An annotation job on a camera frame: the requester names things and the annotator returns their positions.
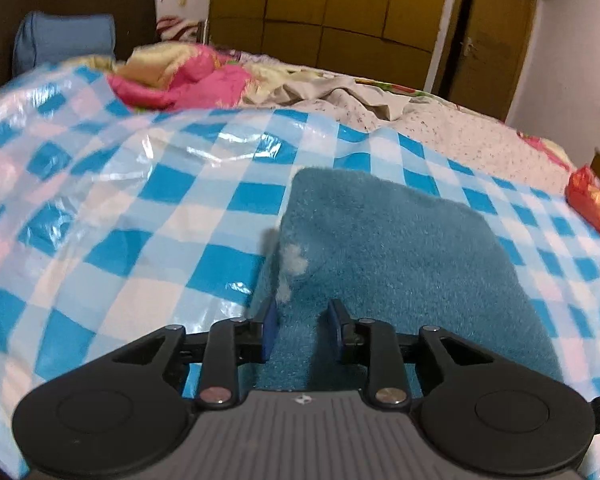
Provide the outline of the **teal fuzzy sweater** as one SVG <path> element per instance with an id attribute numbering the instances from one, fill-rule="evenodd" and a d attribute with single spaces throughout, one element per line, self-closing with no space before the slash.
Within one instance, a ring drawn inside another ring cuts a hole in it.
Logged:
<path id="1" fill-rule="evenodd" d="M 504 247 L 469 207 L 361 171 L 302 169 L 273 234 L 251 309 L 275 304 L 270 359 L 253 370 L 265 390 L 346 390 L 364 372 L 340 365 L 327 306 L 414 334 L 434 325 L 554 379 L 550 335 Z"/>

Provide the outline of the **blue checkered plastic sheet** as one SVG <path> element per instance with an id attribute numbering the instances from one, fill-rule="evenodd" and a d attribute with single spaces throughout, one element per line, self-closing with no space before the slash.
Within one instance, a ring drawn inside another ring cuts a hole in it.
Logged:
<path id="1" fill-rule="evenodd" d="M 0 91 L 0 469 L 26 470 L 10 419 L 33 387 L 160 326 L 242 312 L 309 166 L 480 212 L 567 382 L 600 395 L 600 236 L 545 186 L 292 108 L 134 113 L 101 73 L 43 68 Z"/>

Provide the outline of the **white dotted bed sheet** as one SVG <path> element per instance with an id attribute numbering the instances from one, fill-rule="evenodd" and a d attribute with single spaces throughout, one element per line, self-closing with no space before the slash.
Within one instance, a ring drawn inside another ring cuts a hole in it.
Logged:
<path id="1" fill-rule="evenodd" d="M 267 55 L 237 52 L 235 58 L 252 76 L 242 106 L 321 113 L 364 133 L 388 127 L 470 169 L 550 194 L 562 194 L 576 170 L 554 142 L 427 92 Z"/>

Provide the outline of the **red plastic bag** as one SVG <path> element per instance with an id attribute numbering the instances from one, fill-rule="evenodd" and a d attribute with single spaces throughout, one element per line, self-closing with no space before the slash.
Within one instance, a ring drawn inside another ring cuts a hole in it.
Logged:
<path id="1" fill-rule="evenodd" d="M 600 179 L 589 166 L 570 177 L 565 188 L 568 205 L 600 233 Z"/>

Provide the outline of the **pink floral quilt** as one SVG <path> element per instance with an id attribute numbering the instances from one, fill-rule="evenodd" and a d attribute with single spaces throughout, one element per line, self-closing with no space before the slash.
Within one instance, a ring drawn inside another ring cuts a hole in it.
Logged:
<path id="1" fill-rule="evenodd" d="M 253 86 L 249 70 L 204 44 L 159 42 L 135 48 L 124 62 L 93 54 L 66 64 L 105 74 L 117 98 L 134 110 L 233 108 Z"/>

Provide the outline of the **red striped cloth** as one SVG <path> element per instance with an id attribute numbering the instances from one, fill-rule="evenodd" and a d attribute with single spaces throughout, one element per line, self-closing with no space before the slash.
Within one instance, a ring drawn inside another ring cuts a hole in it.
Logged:
<path id="1" fill-rule="evenodd" d="M 167 15 L 158 19 L 156 34 L 160 41 L 183 41 L 196 44 L 198 32 L 203 24 L 189 18 Z"/>

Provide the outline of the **brown wooden wardrobe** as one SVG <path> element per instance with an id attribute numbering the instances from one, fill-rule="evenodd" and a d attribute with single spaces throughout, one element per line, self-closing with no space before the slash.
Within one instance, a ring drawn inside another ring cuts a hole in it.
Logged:
<path id="1" fill-rule="evenodd" d="M 210 40 L 428 90 L 445 0 L 211 0 Z"/>

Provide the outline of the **brown wooden door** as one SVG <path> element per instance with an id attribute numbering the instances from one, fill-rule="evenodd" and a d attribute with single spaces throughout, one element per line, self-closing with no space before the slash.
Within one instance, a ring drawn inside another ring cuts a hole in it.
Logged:
<path id="1" fill-rule="evenodd" d="M 462 0 L 441 92 L 464 107 L 506 118 L 527 54 L 536 0 Z"/>

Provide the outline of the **blue pillow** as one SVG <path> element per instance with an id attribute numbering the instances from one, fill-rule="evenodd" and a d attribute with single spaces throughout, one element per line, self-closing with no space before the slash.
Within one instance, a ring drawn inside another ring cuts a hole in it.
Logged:
<path id="1" fill-rule="evenodd" d="M 12 49 L 12 73 L 85 55 L 114 54 L 116 25 L 110 14 L 59 16 L 30 12 L 21 21 Z"/>

